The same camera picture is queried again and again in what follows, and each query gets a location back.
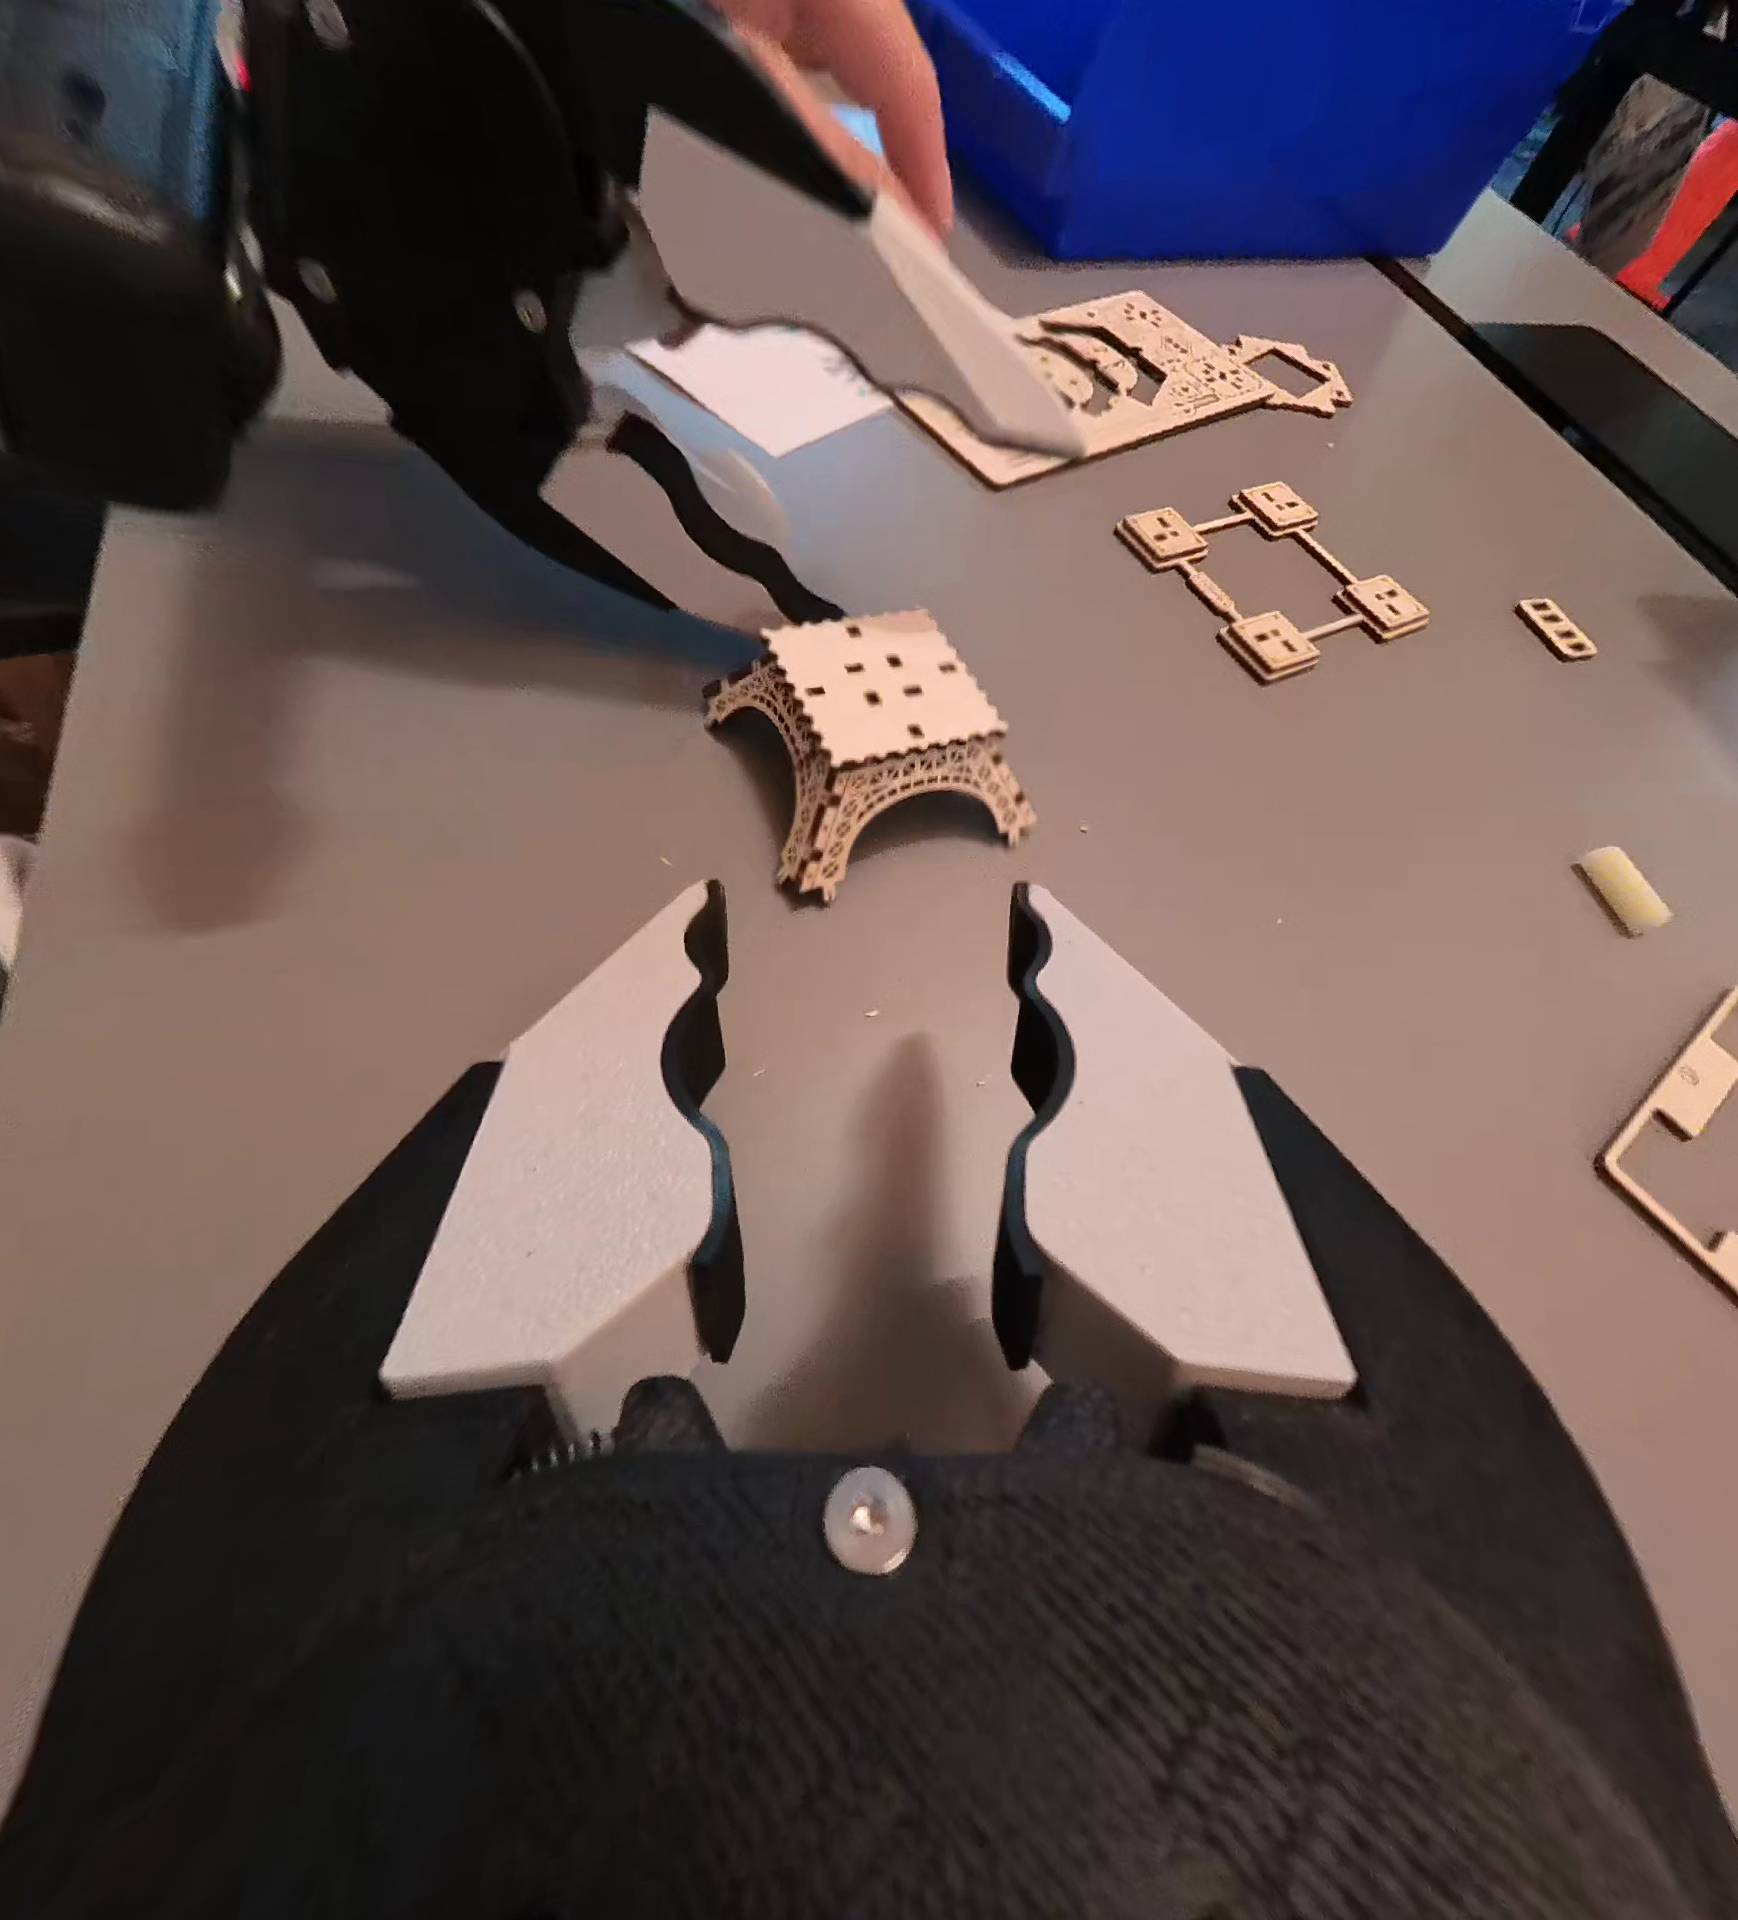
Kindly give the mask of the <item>wooden four-square frame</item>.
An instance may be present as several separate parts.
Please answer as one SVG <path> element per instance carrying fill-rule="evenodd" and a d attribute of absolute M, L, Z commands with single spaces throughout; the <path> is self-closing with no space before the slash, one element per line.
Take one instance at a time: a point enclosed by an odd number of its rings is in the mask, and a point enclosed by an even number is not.
<path fill-rule="evenodd" d="M 1211 543 L 1218 533 L 1258 533 L 1258 543 L 1285 543 L 1300 549 L 1326 588 L 1330 588 L 1330 614 L 1326 623 L 1285 623 L 1278 608 L 1240 608 L 1218 581 L 1211 581 Z M 1237 487 L 1218 518 L 1182 518 L 1182 508 L 1134 508 L 1113 518 L 1113 543 L 1156 573 L 1156 581 L 1182 581 L 1182 594 L 1218 623 L 1218 653 L 1248 678 L 1248 681 L 1297 681 L 1319 671 L 1326 635 L 1365 634 L 1372 648 L 1414 635 L 1433 634 L 1433 608 L 1387 581 L 1387 573 L 1345 573 L 1326 543 L 1319 543 L 1319 508 L 1285 487 Z"/>

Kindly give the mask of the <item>wooden tower base model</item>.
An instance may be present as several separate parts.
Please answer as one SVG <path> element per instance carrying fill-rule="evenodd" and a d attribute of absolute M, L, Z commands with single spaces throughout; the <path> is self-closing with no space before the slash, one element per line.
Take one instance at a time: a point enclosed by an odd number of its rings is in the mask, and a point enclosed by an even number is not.
<path fill-rule="evenodd" d="M 1003 715 L 938 634 L 938 614 L 777 623 L 740 678 L 702 690 L 702 728 L 768 718 L 793 763 L 777 885 L 838 901 L 864 825 L 923 799 L 963 799 L 1003 845 L 1030 834 L 1028 779 L 1003 759 Z"/>

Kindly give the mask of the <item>black desk rail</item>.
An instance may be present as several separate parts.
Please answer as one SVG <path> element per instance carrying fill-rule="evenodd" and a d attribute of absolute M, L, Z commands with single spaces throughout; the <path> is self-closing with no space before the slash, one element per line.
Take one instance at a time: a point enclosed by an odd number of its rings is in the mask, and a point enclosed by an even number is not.
<path fill-rule="evenodd" d="M 1586 325 L 1463 325 L 1411 265 L 1372 252 L 1372 273 L 1738 601 L 1738 434 L 1726 419 Z"/>

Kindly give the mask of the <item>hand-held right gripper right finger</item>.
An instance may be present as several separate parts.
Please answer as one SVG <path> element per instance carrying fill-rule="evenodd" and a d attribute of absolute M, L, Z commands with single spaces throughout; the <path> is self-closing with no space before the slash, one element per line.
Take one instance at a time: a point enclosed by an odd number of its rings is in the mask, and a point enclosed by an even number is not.
<path fill-rule="evenodd" d="M 1192 1391 L 1345 1401 L 1358 1361 L 1285 1218 L 1240 1066 L 1047 885 L 1008 885 L 1020 995 L 989 1328 L 1008 1370 L 1121 1418 Z"/>

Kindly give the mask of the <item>wooden puzzle frame sheet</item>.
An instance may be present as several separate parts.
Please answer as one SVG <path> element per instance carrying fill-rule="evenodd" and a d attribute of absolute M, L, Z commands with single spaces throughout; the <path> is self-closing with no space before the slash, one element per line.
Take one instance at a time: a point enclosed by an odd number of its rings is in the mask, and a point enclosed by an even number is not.
<path fill-rule="evenodd" d="M 1738 1308 L 1738 1234 L 1689 1234 L 1633 1171 L 1622 1152 L 1646 1136 L 1697 1144 L 1713 1113 L 1738 1099 L 1738 1060 L 1726 1053 L 1726 1028 L 1738 1021 L 1738 993 L 1713 995 L 1713 1012 L 1689 1032 L 1689 1053 L 1657 1073 L 1640 1113 L 1605 1144 L 1596 1179 L 1657 1234 L 1668 1241 L 1733 1308 Z"/>

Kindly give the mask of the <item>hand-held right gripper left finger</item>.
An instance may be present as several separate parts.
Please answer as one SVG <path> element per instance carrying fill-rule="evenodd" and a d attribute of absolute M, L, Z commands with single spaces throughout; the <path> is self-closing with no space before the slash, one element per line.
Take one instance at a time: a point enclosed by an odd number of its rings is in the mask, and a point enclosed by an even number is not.
<path fill-rule="evenodd" d="M 672 892 L 494 1073 L 442 1234 L 380 1361 L 380 1395 L 542 1391 L 624 1418 L 740 1341 L 740 1210 L 702 1099 L 725 1073 L 725 892 Z"/>

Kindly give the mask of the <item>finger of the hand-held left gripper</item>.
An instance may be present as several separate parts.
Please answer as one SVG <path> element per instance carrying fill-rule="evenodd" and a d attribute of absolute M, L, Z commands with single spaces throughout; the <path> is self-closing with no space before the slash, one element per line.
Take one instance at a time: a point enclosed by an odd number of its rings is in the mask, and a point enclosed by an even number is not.
<path fill-rule="evenodd" d="M 980 443 L 1076 459 L 1076 404 L 1020 348 L 941 240 L 886 187 L 815 155 L 815 187 L 733 155 L 725 143 L 653 118 L 635 221 L 667 310 L 740 364 L 843 364 L 886 401 L 938 401 Z"/>
<path fill-rule="evenodd" d="M 567 533 L 563 573 L 717 634 L 838 623 L 784 556 L 784 508 L 740 454 L 687 454 L 653 416 L 563 454 L 544 518 Z"/>

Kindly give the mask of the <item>white paper card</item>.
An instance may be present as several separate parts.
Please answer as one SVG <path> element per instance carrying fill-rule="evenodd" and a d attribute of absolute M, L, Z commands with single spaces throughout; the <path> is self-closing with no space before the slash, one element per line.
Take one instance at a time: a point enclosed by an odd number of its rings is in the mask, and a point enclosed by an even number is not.
<path fill-rule="evenodd" d="M 635 337 L 632 364 L 667 374 L 767 459 L 893 416 L 893 401 L 829 337 L 793 325 L 694 325 L 683 337 Z"/>

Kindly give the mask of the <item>grey desk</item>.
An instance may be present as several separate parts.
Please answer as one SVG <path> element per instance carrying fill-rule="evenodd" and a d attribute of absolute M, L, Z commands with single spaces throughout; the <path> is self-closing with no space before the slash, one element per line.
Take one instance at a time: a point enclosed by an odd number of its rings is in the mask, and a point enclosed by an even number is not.
<path fill-rule="evenodd" d="M 1738 1308 L 1596 1150 L 1738 981 L 1738 601 L 1365 265 L 1030 273 L 1330 351 L 1341 419 L 1218 419 L 1020 498 L 908 419 L 793 454 L 793 573 L 928 608 L 1030 834 L 893 811 L 768 885 L 784 754 L 702 728 L 717 634 L 494 533 L 294 348 L 216 518 L 102 528 L 0 1021 L 0 1813 L 90 1567 L 268 1279 L 683 885 L 717 878 L 751 1317 L 733 1451 L 1003 1451 L 1003 916 L 1047 885 L 1411 1218 L 1596 1461 L 1738 1826 Z M 1433 634 L 1248 681 L 1113 518 L 1285 480 Z M 1553 658 L 1561 601 L 1596 658 Z M 1616 936 L 1570 853 L 1668 922 Z"/>

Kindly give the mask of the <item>small pale wax stick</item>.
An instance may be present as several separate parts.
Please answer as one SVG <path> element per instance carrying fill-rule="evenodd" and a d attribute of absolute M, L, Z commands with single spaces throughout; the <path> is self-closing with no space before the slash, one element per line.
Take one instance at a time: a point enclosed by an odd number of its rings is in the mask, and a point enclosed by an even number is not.
<path fill-rule="evenodd" d="M 1668 922 L 1668 901 L 1646 885 L 1646 874 L 1622 845 L 1570 853 L 1582 885 L 1605 901 L 1616 936 L 1646 936 Z"/>

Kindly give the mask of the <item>person's left hand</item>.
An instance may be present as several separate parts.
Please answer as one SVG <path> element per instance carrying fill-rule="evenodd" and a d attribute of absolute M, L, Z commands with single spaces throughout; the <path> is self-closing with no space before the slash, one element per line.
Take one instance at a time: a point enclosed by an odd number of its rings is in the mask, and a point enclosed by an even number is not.
<path fill-rule="evenodd" d="M 717 16 L 872 196 L 897 196 L 938 240 L 950 231 L 941 101 L 897 0 L 717 0 Z M 815 84 L 879 113 L 886 148 L 852 143 Z"/>

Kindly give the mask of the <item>orange traffic cone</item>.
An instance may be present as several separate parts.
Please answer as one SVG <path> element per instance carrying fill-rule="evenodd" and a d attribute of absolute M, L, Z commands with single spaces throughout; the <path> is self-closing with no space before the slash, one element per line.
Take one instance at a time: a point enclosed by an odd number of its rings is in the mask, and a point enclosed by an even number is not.
<path fill-rule="evenodd" d="M 1616 273 L 1616 288 L 1640 310 L 1668 310 L 1665 278 L 1697 247 L 1697 231 L 1733 209 L 1738 196 L 1738 118 L 1705 129 L 1690 168 L 1678 174 L 1646 247 Z"/>

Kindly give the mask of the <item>irregular wooden parts sheet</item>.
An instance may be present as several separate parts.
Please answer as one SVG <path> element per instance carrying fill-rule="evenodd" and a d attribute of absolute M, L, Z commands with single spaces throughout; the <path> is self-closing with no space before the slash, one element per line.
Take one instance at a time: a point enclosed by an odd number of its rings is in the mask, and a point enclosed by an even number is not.
<path fill-rule="evenodd" d="M 1076 459 L 1113 459 L 1166 443 L 1237 416 L 1309 416 L 1358 404 L 1345 374 L 1278 337 L 1204 337 L 1156 296 L 1069 297 L 1020 325 L 1028 364 L 1076 419 Z"/>

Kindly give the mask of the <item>blue plastic bin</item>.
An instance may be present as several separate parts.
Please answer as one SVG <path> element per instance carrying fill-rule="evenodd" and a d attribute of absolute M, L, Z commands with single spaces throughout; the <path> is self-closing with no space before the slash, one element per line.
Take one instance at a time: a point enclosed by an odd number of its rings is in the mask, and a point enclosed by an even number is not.
<path fill-rule="evenodd" d="M 950 168 L 1058 265 L 1439 252 L 1605 0 L 915 0 Z"/>

